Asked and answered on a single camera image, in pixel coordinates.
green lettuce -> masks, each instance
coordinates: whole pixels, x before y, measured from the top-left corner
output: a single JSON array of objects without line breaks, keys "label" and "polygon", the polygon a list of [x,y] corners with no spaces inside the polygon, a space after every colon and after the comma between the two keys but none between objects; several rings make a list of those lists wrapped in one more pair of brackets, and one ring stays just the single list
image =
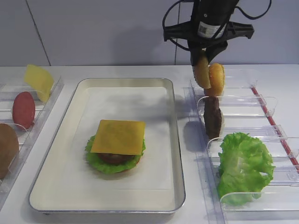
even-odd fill
[{"label": "green lettuce", "polygon": [[89,162],[89,164],[93,168],[95,168],[96,170],[98,170],[104,174],[115,174],[115,173],[119,173],[124,170],[132,169],[139,162],[139,160],[140,160],[141,156],[143,156],[143,152],[145,150],[145,142],[143,140],[141,155],[136,155],[132,160],[129,160],[120,165],[107,164],[101,158],[99,158],[96,153],[90,152],[92,149],[92,146],[93,146],[94,139],[95,139],[95,135],[89,139],[89,141],[85,147],[85,151],[87,152],[86,160]]},{"label": "green lettuce", "polygon": [[[244,133],[228,134],[223,139],[220,157],[218,195],[233,192],[261,192],[273,179],[273,160],[266,146]],[[231,194],[223,203],[243,205],[260,194]]]}]

